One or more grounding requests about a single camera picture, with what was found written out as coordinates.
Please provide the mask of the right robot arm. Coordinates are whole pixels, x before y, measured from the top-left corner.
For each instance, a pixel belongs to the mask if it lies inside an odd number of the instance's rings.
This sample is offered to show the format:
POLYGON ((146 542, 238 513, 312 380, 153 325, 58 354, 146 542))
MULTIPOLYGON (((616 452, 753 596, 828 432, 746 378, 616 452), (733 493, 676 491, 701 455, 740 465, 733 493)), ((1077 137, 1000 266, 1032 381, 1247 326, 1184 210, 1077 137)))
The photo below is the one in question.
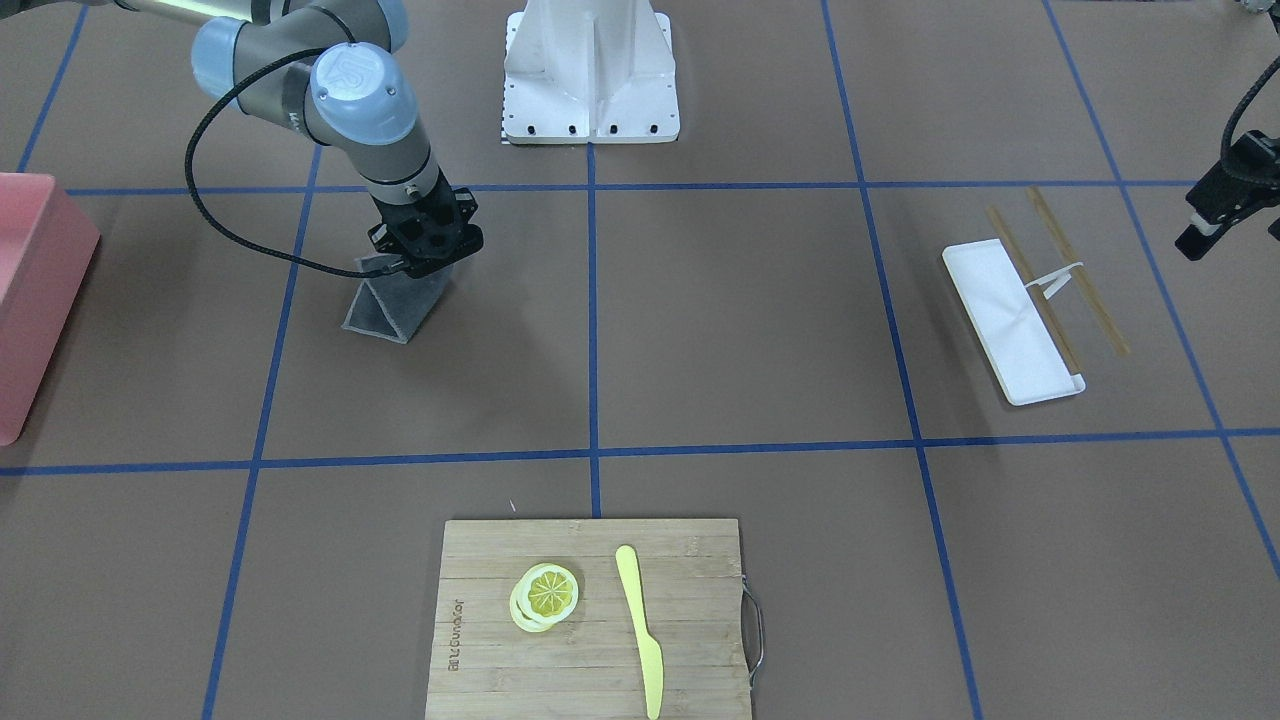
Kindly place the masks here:
POLYGON ((389 263, 371 277, 424 278, 476 254, 474 195, 438 163, 412 85, 396 54, 410 36, 402 1, 125 1, 128 12, 197 27, 192 74, 214 100, 184 151, 188 195, 200 215, 239 246, 310 266, 298 255, 255 243, 220 223, 195 177, 210 126, 237 110, 343 152, 379 220, 369 232, 389 263))

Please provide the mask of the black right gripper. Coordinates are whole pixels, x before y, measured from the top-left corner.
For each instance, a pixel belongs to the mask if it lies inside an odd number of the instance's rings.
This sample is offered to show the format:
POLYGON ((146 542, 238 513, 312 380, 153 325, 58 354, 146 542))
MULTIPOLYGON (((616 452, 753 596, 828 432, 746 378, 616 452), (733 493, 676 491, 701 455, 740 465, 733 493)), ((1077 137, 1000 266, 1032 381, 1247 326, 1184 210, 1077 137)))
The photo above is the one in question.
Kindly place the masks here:
POLYGON ((439 184, 407 204, 372 201, 380 215, 374 246, 457 246, 471 219, 471 191, 465 187, 439 184))

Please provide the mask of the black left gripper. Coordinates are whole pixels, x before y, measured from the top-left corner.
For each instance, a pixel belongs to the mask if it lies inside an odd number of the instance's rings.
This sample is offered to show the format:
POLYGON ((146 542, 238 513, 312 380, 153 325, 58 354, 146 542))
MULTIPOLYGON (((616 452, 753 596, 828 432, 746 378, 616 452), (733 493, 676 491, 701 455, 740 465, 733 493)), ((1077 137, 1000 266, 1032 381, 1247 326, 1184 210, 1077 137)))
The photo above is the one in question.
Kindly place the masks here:
POLYGON ((1188 261, 1202 260, 1236 224, 1277 206, 1277 140, 1252 129, 1187 192, 1187 228, 1174 241, 1188 261))

